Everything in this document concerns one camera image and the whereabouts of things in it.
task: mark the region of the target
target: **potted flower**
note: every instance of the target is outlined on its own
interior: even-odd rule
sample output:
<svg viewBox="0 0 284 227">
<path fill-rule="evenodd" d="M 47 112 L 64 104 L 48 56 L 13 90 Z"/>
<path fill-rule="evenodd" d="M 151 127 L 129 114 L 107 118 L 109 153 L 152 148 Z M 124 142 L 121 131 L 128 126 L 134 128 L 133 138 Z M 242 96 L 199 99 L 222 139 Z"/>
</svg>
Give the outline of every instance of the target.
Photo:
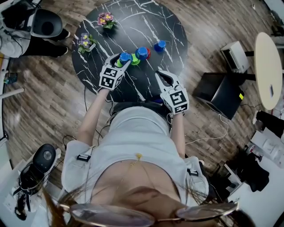
<svg viewBox="0 0 284 227">
<path fill-rule="evenodd" d="M 78 51 L 82 54 L 87 52 L 90 52 L 94 47 L 96 46 L 97 41 L 93 39 L 93 36 L 88 33 L 82 33 L 81 39 L 80 39 L 80 45 Z"/>
<path fill-rule="evenodd" d="M 112 26 L 116 24 L 113 19 L 114 16 L 110 12 L 100 13 L 98 17 L 98 25 L 102 25 L 105 28 L 111 29 Z"/>
</svg>

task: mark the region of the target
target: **necklace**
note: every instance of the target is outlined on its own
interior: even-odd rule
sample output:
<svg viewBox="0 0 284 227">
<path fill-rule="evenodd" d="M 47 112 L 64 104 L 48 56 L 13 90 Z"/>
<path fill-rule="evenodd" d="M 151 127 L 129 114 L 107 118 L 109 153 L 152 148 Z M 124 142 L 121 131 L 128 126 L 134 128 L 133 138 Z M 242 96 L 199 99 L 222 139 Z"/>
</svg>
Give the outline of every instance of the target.
<svg viewBox="0 0 284 227">
<path fill-rule="evenodd" d="M 140 165 L 141 165 L 142 168 L 144 169 L 144 171 L 145 171 L 145 173 L 146 173 L 146 175 L 147 175 L 147 177 L 148 177 L 149 182 L 152 184 L 153 188 L 155 188 L 155 185 L 154 185 L 153 182 L 151 181 L 148 172 L 146 171 L 144 165 L 143 165 L 142 162 L 141 162 L 142 154 L 137 153 L 137 154 L 136 154 L 136 157 L 137 157 L 137 161 L 130 164 L 130 167 L 128 168 L 127 172 L 126 172 L 125 175 L 121 178 L 121 180 L 120 180 L 120 182 L 119 182 L 119 184 L 118 184 L 118 186 L 117 186 L 117 188 L 116 188 L 116 190 L 115 190 L 115 192 L 114 192 L 114 197 L 113 197 L 113 199 L 112 199 L 112 202 L 113 202 L 113 200 L 115 199 L 116 192 L 118 191 L 120 185 L 121 185 L 122 182 L 124 181 L 124 179 L 125 179 L 125 177 L 127 176 L 128 172 L 129 172 L 129 171 L 131 170 L 131 168 L 132 168 L 136 163 L 138 163 L 138 162 L 140 163 Z"/>
</svg>

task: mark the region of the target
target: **round beige table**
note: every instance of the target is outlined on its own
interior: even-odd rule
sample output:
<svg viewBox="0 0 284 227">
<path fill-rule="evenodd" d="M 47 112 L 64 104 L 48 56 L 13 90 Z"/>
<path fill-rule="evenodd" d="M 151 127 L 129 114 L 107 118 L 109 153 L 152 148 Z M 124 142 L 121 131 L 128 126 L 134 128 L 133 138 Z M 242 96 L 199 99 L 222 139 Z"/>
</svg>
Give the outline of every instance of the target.
<svg viewBox="0 0 284 227">
<path fill-rule="evenodd" d="M 256 82 L 264 108 L 272 110 L 282 90 L 282 64 L 273 40 L 264 32 L 256 37 L 254 51 Z"/>
</svg>

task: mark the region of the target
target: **person's leg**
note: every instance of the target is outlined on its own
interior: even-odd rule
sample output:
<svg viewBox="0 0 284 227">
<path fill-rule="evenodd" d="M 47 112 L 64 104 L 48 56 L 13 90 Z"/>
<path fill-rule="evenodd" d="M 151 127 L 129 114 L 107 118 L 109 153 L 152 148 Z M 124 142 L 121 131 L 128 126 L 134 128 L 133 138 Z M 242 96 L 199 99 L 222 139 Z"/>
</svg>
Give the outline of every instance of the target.
<svg viewBox="0 0 284 227">
<path fill-rule="evenodd" d="M 272 131 L 275 135 L 281 138 L 284 131 L 284 121 L 268 114 L 264 111 L 259 111 L 256 114 L 256 119 L 261 121 L 265 127 Z"/>
<path fill-rule="evenodd" d="M 58 36 L 51 37 L 51 38 L 48 38 L 48 39 L 51 39 L 53 41 L 58 41 L 58 40 L 66 39 L 69 36 L 70 36 L 70 32 L 67 31 L 66 29 L 63 29 L 62 32 Z"/>
<path fill-rule="evenodd" d="M 67 47 L 56 46 L 48 41 L 43 40 L 42 38 L 31 36 L 30 44 L 23 56 L 40 55 L 59 57 L 63 54 L 66 54 L 67 51 Z"/>
</svg>

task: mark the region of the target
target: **wooden floor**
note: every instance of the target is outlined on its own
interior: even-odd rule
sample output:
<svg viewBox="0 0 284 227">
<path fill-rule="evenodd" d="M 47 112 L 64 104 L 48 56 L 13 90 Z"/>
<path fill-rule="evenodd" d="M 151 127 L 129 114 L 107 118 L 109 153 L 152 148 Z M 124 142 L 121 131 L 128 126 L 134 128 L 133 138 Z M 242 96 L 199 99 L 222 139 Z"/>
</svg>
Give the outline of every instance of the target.
<svg viewBox="0 0 284 227">
<path fill-rule="evenodd" d="M 92 0 L 43 0 L 42 8 L 58 13 L 65 28 L 72 34 L 92 9 L 105 1 Z M 226 125 L 218 114 L 209 110 L 191 96 L 204 72 L 224 72 L 225 61 L 220 49 L 227 43 L 239 40 L 245 50 L 252 50 L 256 35 L 271 33 L 271 18 L 268 9 L 259 0 L 161 0 L 183 24 L 187 39 L 192 44 L 188 49 L 186 67 L 182 73 L 190 99 L 190 110 L 185 115 L 186 141 L 198 138 L 220 137 Z M 72 38 L 65 44 L 71 46 Z M 4 99 L 4 129 L 9 134 L 8 149 L 12 163 L 27 160 L 42 144 L 50 143 L 65 149 L 64 135 L 75 136 L 84 114 L 84 86 L 77 78 L 71 54 L 61 58 L 21 57 L 14 59 L 11 71 L 19 73 L 18 82 L 6 86 L 5 91 L 24 87 L 25 92 Z M 256 83 L 246 81 L 243 103 L 260 104 Z M 95 95 L 86 91 L 87 106 Z M 99 119 L 100 130 L 109 117 L 110 104 L 106 103 Z M 205 166 L 214 170 L 217 163 L 230 159 L 237 145 L 244 146 L 255 132 L 252 117 L 255 109 L 242 106 L 229 125 L 228 134 L 218 140 L 202 140 L 187 145 L 186 153 L 205 161 Z M 51 180 L 60 184 L 62 163 L 53 171 Z"/>
</svg>

